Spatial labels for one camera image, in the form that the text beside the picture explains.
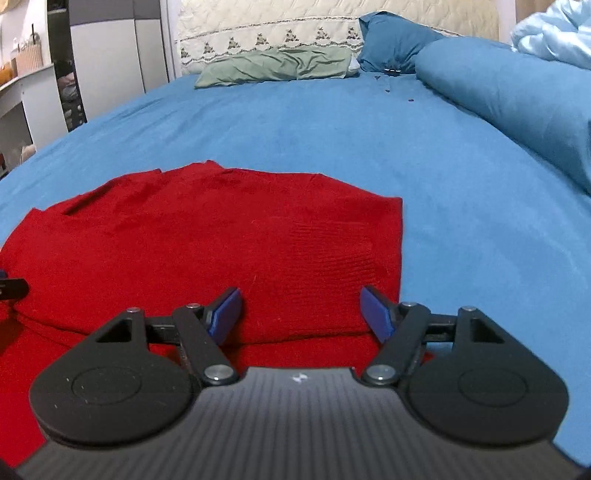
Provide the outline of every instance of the blue bedsheet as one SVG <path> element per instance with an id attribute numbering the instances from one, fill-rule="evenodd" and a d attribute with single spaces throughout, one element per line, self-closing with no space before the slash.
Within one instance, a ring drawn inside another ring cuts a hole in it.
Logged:
<path id="1" fill-rule="evenodd" d="M 322 172 L 404 199 L 402 298 L 474 304 L 565 380 L 557 444 L 591 463 L 591 199 L 415 76 L 193 90 L 185 77 L 93 121 L 0 182 L 0 242 L 32 207 L 208 158 Z"/>

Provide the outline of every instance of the bottle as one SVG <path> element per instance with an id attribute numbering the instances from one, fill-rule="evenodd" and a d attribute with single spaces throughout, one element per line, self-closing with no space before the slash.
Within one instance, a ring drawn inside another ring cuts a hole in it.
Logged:
<path id="1" fill-rule="evenodd" d="M 12 72 L 15 77 L 18 77 L 17 71 L 17 55 L 21 52 L 21 47 L 18 44 L 18 40 L 15 38 L 12 41 L 12 51 L 10 52 L 10 63 L 12 65 Z"/>

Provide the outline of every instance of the screw head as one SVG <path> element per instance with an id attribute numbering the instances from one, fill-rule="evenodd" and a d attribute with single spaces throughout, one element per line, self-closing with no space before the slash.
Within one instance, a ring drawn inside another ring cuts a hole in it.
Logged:
<path id="1" fill-rule="evenodd" d="M 234 374 L 234 369 L 227 365 L 217 364 L 210 365 L 203 373 L 205 373 L 205 376 L 210 380 L 227 380 Z"/>
<path id="2" fill-rule="evenodd" d="M 372 365 L 366 370 L 369 378 L 380 383 L 389 383 L 396 377 L 396 370 L 389 365 Z"/>

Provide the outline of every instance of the woven basket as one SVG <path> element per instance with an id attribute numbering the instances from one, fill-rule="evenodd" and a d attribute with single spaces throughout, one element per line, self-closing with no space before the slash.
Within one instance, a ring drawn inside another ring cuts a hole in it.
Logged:
<path id="1" fill-rule="evenodd" d="M 43 67 L 41 44 L 29 45 L 23 48 L 17 55 L 17 72 L 19 77 L 39 70 L 41 67 Z"/>

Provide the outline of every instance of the green pillow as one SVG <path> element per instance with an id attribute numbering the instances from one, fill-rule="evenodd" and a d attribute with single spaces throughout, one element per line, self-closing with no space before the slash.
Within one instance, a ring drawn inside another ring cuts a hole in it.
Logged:
<path id="1" fill-rule="evenodd" d="M 344 78 L 351 55 L 348 48 L 315 45 L 239 53 L 207 65 L 195 88 L 266 80 Z"/>

